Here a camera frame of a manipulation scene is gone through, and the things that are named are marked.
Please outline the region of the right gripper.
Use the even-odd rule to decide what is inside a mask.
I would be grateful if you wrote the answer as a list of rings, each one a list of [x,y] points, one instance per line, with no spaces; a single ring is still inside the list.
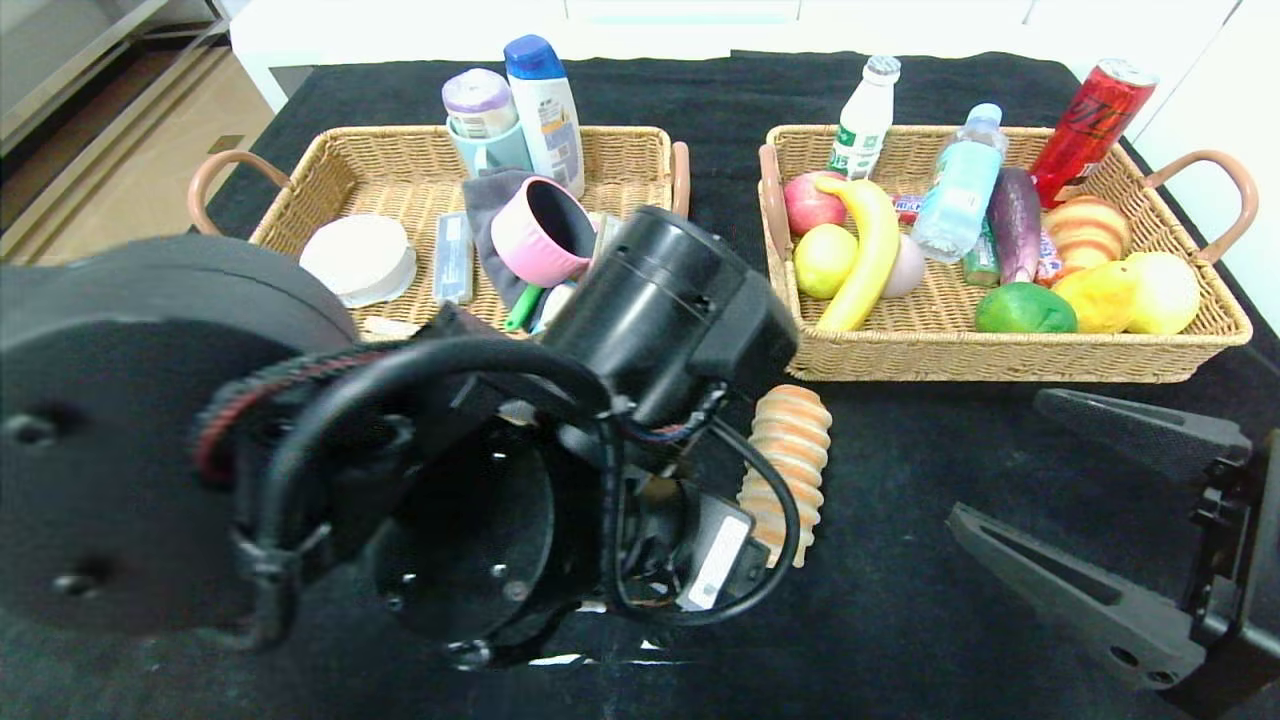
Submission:
[[[946,520],[955,541],[1112,674],[1194,719],[1276,685],[1277,432],[1251,459],[1252,442],[1220,418],[1075,389],[1039,389],[1033,406],[1170,480],[1210,479],[1192,514],[1202,536],[1187,612],[965,503]]]

